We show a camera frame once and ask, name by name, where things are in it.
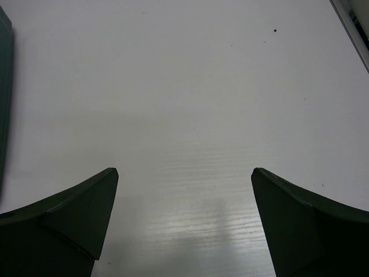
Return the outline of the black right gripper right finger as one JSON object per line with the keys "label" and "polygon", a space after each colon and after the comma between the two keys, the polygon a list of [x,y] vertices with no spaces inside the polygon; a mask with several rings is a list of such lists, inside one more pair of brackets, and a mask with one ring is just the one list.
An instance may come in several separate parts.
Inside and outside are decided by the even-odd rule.
{"label": "black right gripper right finger", "polygon": [[368,276],[368,212],[263,168],[251,175],[276,276]]}

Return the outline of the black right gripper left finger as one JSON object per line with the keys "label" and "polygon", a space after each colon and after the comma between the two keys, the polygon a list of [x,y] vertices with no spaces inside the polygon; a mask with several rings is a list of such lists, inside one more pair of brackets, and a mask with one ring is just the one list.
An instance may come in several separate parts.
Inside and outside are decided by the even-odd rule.
{"label": "black right gripper left finger", "polygon": [[118,187],[107,168],[84,182],[1,214],[1,276],[91,276]]}

